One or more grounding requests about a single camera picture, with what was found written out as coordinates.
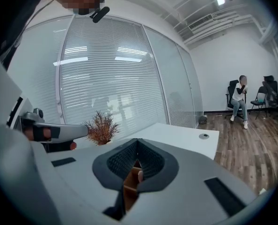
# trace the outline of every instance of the black baseboard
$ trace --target black baseboard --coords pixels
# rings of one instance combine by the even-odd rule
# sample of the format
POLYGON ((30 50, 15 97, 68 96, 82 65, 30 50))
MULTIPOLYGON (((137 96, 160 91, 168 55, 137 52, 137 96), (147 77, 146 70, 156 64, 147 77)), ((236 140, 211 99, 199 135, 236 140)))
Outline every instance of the black baseboard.
MULTIPOLYGON (((259 108, 256 108, 256 109, 252 109, 253 112, 258 112, 258 111, 262 111, 262 112, 265 112, 265 111, 268 111, 268 108, 262 108, 262 109, 259 109, 259 108)), ((223 111, 204 111, 204 114, 216 114, 216 113, 233 113, 233 110, 223 110, 223 111)))

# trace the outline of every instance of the white table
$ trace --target white table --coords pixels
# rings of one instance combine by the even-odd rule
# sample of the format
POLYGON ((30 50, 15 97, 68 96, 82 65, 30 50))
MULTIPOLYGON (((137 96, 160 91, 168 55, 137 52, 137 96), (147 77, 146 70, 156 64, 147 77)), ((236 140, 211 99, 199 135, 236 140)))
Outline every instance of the white table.
POLYGON ((178 148, 201 153, 214 160, 218 146, 219 131, 155 123, 127 138, 145 138, 160 143, 166 143, 178 148), (209 138, 200 139, 199 135, 201 134, 208 134, 209 138))

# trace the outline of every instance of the seated person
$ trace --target seated person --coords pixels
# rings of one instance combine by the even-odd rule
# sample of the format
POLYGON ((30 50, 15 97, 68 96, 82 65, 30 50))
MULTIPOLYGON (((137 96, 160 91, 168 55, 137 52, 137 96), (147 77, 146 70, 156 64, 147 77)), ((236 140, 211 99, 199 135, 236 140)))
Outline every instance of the seated person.
POLYGON ((247 108, 246 104, 243 101, 244 94, 247 92, 247 78, 246 76, 242 75, 240 76, 240 82, 237 83, 236 88, 234 90, 234 94, 231 100, 231 104, 234 106, 233 115, 231 117, 231 121, 234 121, 234 118, 237 116, 239 107, 241 107, 243 112, 243 118, 244 118, 244 128, 248 128, 248 122, 247 122, 247 108))

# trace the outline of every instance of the red plant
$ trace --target red plant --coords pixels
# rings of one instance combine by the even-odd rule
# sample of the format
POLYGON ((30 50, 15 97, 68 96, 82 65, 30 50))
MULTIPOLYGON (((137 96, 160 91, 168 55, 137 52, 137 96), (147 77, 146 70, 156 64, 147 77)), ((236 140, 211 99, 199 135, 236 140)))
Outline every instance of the red plant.
POLYGON ((101 111, 96 111, 92 117, 93 123, 85 122, 88 128, 88 139, 95 142, 97 146, 104 145, 111 141, 115 133, 119 133, 119 124, 113 124, 112 114, 104 115, 101 111))

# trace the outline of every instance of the white shirt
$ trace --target white shirt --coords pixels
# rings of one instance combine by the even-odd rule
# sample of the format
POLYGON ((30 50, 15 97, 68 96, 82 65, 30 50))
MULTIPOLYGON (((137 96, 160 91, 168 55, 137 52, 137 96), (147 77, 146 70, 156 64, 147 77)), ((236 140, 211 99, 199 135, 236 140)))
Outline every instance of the white shirt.
POLYGON ((233 94, 233 100, 236 100, 236 101, 240 101, 240 100, 243 100, 244 98, 244 93, 242 92, 241 94, 238 93, 237 91, 237 88, 238 89, 241 89, 241 83, 237 83, 236 84, 236 88, 234 89, 234 94, 233 94))

